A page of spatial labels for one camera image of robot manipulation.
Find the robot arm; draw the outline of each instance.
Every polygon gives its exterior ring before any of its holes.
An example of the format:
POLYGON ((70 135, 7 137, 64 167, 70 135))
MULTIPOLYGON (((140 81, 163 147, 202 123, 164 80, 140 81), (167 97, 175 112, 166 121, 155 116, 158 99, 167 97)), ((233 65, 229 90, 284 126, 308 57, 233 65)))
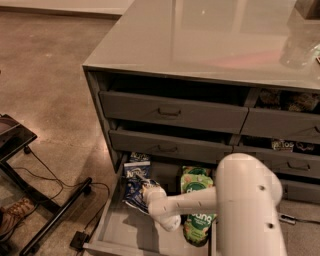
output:
POLYGON ((217 213, 217 249, 223 256, 287 256, 276 205, 282 197, 277 177, 259 160, 231 154, 217 168, 216 188, 167 197, 147 189, 150 216, 167 231, 181 214, 217 213))

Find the drawer cabinet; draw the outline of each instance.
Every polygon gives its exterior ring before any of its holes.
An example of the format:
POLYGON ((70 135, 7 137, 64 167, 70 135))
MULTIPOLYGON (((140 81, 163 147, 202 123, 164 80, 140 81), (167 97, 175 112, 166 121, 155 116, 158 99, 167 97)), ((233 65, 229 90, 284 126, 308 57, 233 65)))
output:
POLYGON ((122 202, 122 166, 131 151, 151 155, 151 176, 173 194, 181 165, 215 168, 225 155, 243 152, 279 177, 294 177, 281 180, 286 199, 319 202, 319 155, 243 143, 254 136, 320 144, 320 107, 312 114, 283 110, 294 110, 285 106, 295 93, 320 94, 314 59, 319 24, 295 20, 300 16, 276 1, 272 8, 207 1, 203 15, 194 15, 192 1, 185 2, 135 1, 84 64, 118 175, 97 231, 85 244, 92 255, 216 256, 216 225, 209 243, 196 248, 181 228, 164 232, 122 202), (214 15, 222 7, 231 10, 228 15, 214 15), (266 20, 257 23, 250 8, 266 20), (263 91, 285 93, 272 99, 263 91))

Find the snack bag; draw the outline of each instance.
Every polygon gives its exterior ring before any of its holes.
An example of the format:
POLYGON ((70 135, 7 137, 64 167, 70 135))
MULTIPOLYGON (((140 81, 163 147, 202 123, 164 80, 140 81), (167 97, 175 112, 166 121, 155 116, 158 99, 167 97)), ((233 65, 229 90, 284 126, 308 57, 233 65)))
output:
POLYGON ((132 152, 130 155, 129 162, 130 163, 146 162, 146 161, 150 161, 150 158, 151 157, 147 154, 132 152))
POLYGON ((127 179, 123 202, 148 214, 148 208, 143 201, 141 178, 149 178, 150 162, 124 164, 124 176, 127 179))
MULTIPOLYGON (((192 193, 213 186, 213 180, 205 175, 184 174, 181 177, 182 193, 192 193)), ((208 241, 208 232, 215 219, 215 214, 189 214, 183 224, 183 235, 186 240, 197 247, 208 241)))

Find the drawer handle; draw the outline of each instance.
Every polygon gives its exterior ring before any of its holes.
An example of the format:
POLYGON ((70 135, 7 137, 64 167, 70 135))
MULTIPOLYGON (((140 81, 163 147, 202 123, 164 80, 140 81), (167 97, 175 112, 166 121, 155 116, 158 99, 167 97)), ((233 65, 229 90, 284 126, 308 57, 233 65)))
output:
POLYGON ((162 116, 179 116, 181 114, 181 110, 177 110, 175 112, 169 112, 169 111, 161 110, 161 108, 158 108, 158 113, 162 116))
POLYGON ((307 164, 306 167, 294 167, 289 162, 287 162, 287 165, 290 169, 298 170, 298 171, 310 171, 310 165, 307 164))
POLYGON ((163 148, 160 145, 158 145, 158 150, 164 153, 174 153, 178 151, 177 146, 174 146, 172 148, 163 148))

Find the glossy countertop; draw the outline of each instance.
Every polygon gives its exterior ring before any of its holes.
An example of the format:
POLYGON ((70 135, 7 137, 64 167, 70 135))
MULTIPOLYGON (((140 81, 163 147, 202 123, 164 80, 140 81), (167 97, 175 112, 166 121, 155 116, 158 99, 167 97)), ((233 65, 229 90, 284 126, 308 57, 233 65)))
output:
POLYGON ((84 68, 320 90, 320 20, 291 0, 136 0, 84 68))

